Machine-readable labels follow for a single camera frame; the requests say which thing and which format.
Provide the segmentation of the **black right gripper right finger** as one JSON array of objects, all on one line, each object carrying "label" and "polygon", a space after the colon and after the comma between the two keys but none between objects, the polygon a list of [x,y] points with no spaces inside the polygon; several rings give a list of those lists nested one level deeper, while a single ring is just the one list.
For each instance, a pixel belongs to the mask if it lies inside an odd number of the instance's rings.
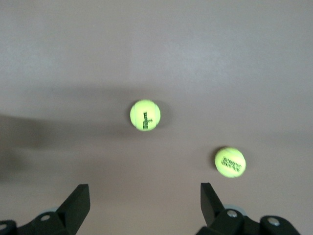
[{"label": "black right gripper right finger", "polygon": [[300,232],[286,219],[263,216],[253,221],[236,209],[226,209],[210,183],[201,184],[201,211],[206,222],[199,235],[298,235]]}]

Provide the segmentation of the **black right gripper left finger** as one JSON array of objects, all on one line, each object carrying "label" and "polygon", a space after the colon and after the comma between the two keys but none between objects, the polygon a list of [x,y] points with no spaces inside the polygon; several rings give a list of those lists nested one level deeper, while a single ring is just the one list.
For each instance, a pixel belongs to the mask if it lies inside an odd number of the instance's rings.
[{"label": "black right gripper left finger", "polygon": [[2,235],[75,235],[90,211],[89,186],[80,184],[56,211],[47,211],[18,227],[14,220],[2,220]]}]

